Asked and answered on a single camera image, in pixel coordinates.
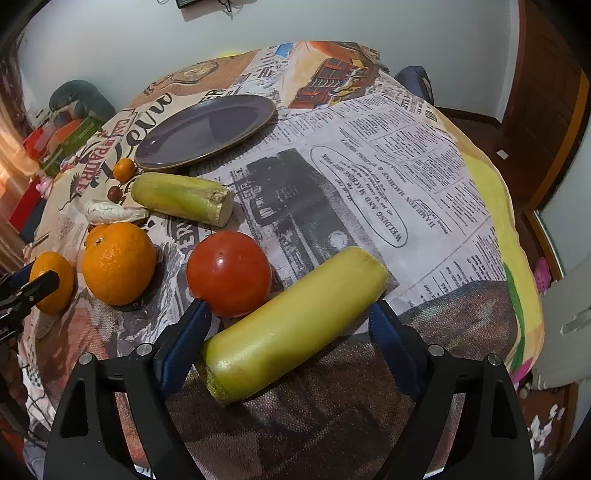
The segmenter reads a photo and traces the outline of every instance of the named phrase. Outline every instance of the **purple plate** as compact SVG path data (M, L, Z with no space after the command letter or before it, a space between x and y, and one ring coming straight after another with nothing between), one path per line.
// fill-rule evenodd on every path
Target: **purple plate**
M155 127L138 146L136 163L161 171L203 160L264 127L275 104L258 95L230 95L192 105Z

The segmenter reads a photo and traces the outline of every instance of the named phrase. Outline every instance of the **orange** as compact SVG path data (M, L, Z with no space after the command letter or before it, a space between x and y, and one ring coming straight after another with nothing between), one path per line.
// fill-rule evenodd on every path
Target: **orange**
M136 300L148 287L155 268L156 249L148 234L133 223L113 223L101 229L82 258L89 290L116 306Z
M41 277L50 270L53 270L60 277L60 286L55 292L37 303L37 308L43 313L55 315L63 312L70 303L72 291L74 290L74 269L68 260L59 253L43 252L33 263L29 281Z
M128 181L135 173L135 163L130 158L120 158L113 167L113 176L115 180Z
M86 235L84 246L88 248L90 244L93 244L99 233L101 233L107 226L108 225L96 225L90 232L88 232L88 235Z

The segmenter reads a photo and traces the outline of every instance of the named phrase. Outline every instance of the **plate rim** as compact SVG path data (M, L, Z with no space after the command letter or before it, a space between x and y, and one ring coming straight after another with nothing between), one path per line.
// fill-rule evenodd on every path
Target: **plate rim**
M240 143L241 141L245 140L246 138L256 134L259 130L261 130L263 127L267 126L269 121L273 118L273 115L275 115L275 113L277 112L277 106L275 105L275 102L273 100L271 100L270 98L267 98L265 96L262 95L254 95L252 93L239 93L238 95L227 95L226 97L220 97L220 98L234 98L234 97L258 97L258 98L264 98L265 100L267 100L271 105L272 105L272 109L271 109L271 113L269 114L269 116L267 118L265 118L265 121L262 122L258 127L256 127L254 130L252 131L248 131L246 133L244 133L243 135L241 135L240 137L237 137L236 140L234 140L234 142L232 142L230 145L225 145L222 147L219 147L218 149L214 150L213 152L209 152L209 153L205 153L203 155L200 155L198 157L195 158L191 158L189 160L184 160L180 163L175 163L174 165L169 165L166 167L143 167L142 165L140 165L140 163L137 161L136 157L134 156L134 161L136 163L136 165L141 168L144 171L163 171L163 170L170 170L171 168L179 168L179 167L184 167L187 164L193 163L193 162L197 162L200 160L205 160L206 158L209 158L213 155L216 155L218 153L223 152L224 150L227 150L229 148L234 147L236 144ZM158 126L162 125L166 120L168 120L169 118L174 117L177 113L180 113L184 110L186 110L187 108L191 108L192 106L195 105L199 105L200 102L194 103L192 105L189 105L181 110L179 110L178 112L172 114L171 116L169 116L168 118L166 118L165 120L163 120L161 123L159 123L158 125L156 125L156 127L154 128L158 128ZM144 142L144 140L147 138L148 136L146 135L146 137L140 142L139 146Z

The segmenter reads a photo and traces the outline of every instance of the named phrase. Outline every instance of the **door frame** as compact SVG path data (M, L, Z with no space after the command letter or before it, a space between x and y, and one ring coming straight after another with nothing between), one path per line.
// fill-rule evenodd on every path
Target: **door frame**
M501 123L501 131L506 133L513 109L515 107L515 100L517 97L517 91L519 84L522 80L522 71L525 58L525 39L527 35L527 22L525 19L525 2L526 0L519 0L519 43L517 51L517 62L515 64L515 74L513 77L513 84L511 86L511 93L509 94L509 100L507 102L507 109L503 116ZM577 100L575 103L573 116L570 119L569 127L567 128L563 142L556 154L550 169L545 175L544 179L538 186L537 190L533 194L532 198L526 203L523 208L523 212L527 222L537 238L542 252L550 267L550 272L555 280L560 280L564 277L564 271L558 260L558 255L552 244L550 236L546 231L544 224L540 218L540 210L546 206L550 201L551 196L558 188L560 182L564 178L567 170L569 169L574 156L579 150L579 146L585 131L587 129L587 123L589 122L589 114L591 112L591 95L589 79L585 72L581 68L581 78L579 82L579 91L577 93Z

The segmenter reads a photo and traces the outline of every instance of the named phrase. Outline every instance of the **red tomato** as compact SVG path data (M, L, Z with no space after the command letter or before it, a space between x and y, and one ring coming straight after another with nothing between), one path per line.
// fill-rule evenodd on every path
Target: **red tomato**
M187 283L212 313L239 317L260 307L271 292L271 266L244 233L223 231L199 243L187 262Z

